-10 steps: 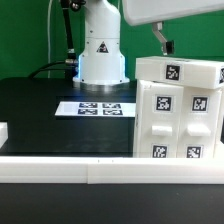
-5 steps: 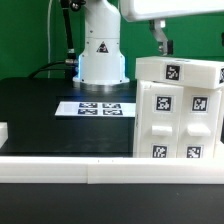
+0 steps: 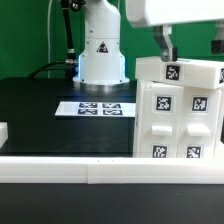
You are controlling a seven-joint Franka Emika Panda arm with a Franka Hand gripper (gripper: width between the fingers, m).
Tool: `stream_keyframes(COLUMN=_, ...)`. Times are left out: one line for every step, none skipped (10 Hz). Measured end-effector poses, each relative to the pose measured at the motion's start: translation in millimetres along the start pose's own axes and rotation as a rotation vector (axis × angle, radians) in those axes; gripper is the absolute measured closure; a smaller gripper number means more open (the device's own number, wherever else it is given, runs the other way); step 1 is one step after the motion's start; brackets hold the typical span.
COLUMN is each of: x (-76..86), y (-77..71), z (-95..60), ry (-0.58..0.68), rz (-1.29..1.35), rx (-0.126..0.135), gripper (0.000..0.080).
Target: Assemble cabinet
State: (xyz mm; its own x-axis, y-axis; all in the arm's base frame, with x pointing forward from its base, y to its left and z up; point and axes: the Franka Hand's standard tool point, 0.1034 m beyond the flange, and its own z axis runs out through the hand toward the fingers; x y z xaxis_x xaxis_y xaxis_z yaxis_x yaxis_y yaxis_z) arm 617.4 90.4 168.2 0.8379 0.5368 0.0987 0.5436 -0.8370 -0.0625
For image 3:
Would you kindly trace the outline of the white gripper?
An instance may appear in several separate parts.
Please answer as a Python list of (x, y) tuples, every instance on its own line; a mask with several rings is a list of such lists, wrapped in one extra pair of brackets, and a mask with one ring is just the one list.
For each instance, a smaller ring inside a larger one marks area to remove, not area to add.
[[(153, 27), (153, 37), (163, 62), (175, 62), (178, 48), (172, 44), (172, 24), (224, 19), (224, 0), (125, 0), (126, 16), (133, 27)], [(224, 53), (224, 21), (216, 22), (211, 41), (213, 54)]]

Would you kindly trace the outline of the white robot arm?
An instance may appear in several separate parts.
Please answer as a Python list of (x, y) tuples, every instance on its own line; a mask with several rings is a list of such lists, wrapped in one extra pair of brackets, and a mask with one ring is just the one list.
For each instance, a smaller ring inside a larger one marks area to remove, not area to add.
[[(74, 62), (73, 83), (112, 87), (129, 82), (120, 52), (119, 10), (108, 0), (59, 0), (63, 11), (68, 58)], [(151, 27), (162, 62), (178, 60), (171, 40), (174, 24), (215, 21), (224, 23), (224, 0), (125, 0), (126, 16), (135, 28)], [(85, 10), (85, 49), (75, 53), (69, 12)]]

